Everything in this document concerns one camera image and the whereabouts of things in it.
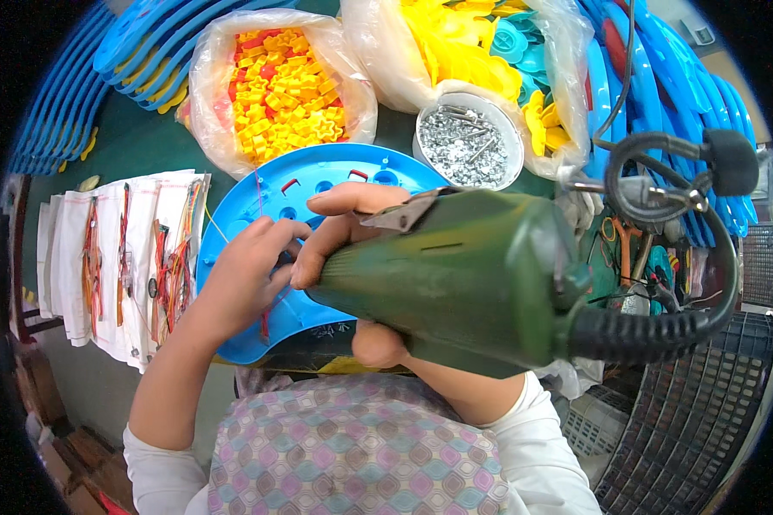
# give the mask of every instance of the wall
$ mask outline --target wall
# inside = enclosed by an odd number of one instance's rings
[[[744,80],[739,67],[736,66],[730,54],[722,50],[721,52],[702,57],[701,62],[710,73],[722,77],[739,92],[744,101],[744,106],[747,107],[750,114],[752,129],[756,134],[756,142],[764,143],[771,141],[770,130],[762,117],[762,110],[759,108],[747,81]]]

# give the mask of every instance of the metal clip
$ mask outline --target metal clip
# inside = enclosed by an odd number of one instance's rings
[[[361,220],[365,227],[377,227],[397,232],[410,232],[422,216],[435,204],[435,200],[443,195],[461,193],[472,188],[458,186],[441,186],[435,190],[424,191],[413,195],[401,205],[382,209],[370,217]]]

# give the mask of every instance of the plastic bag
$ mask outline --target plastic bag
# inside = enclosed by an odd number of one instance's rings
[[[298,27],[344,103],[351,142],[371,143],[377,125],[375,92],[330,16],[293,9],[235,11],[212,21],[198,38],[189,67],[189,130],[206,157],[236,180],[255,170],[240,151],[228,88],[235,69],[235,35],[250,30]],[[186,106],[178,108],[183,121]]]
[[[573,357],[572,363],[557,359],[546,367],[533,370],[541,379],[546,376],[557,377],[552,382],[556,390],[567,399],[573,400],[584,395],[590,386],[600,385],[604,378],[604,361]]]
[[[401,14],[401,0],[341,0],[344,37],[357,53],[372,79],[378,100],[385,106],[415,114],[449,91],[473,91],[501,107],[516,124],[524,144],[527,170],[546,179],[567,177],[587,162],[590,150],[587,133],[587,46],[593,28],[578,14],[572,0],[531,0],[538,11],[533,20],[545,38],[547,75],[553,98],[572,142],[562,145],[551,157],[538,157],[528,144],[532,136],[521,109],[498,93],[446,80],[435,88],[423,66],[420,51]]]

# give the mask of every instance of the hand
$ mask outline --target hand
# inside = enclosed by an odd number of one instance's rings
[[[342,182],[309,199],[309,210],[327,218],[304,243],[292,269],[292,287],[303,290],[313,286],[333,252],[380,234],[379,229],[361,226],[355,212],[375,213],[409,198],[410,193],[403,188]],[[409,357],[401,335],[385,325],[365,320],[358,321],[352,352],[361,365],[377,368],[393,367]]]
[[[292,265],[272,273],[281,253],[296,259],[301,250],[297,238],[311,236],[302,221],[260,217],[240,232],[217,257],[204,288],[188,311],[196,324],[219,343],[246,330],[258,320],[281,290],[289,284]]]

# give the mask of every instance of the coiled black cable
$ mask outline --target coiled black cable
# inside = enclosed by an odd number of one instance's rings
[[[677,187],[692,188],[687,180],[674,171],[664,170],[664,165],[655,166],[658,161],[642,153],[648,148],[662,148],[693,160],[701,158],[704,153],[701,146],[666,133],[636,133],[621,140],[610,153],[604,184],[608,203],[619,214],[634,221],[659,221],[654,217],[669,216],[670,206],[665,209],[637,208],[624,197],[619,190],[619,179],[621,169],[629,159],[643,162],[665,175],[665,178],[670,174],[669,179]],[[615,310],[583,307],[573,320],[569,332],[568,351],[571,356],[624,364],[668,360],[691,352],[694,346],[706,343],[712,335],[730,323],[734,292],[739,287],[735,249],[730,233],[719,215],[708,209],[703,216],[715,237],[715,254],[720,256],[724,269],[724,294],[720,305],[709,313],[685,312],[657,316],[624,315]]]

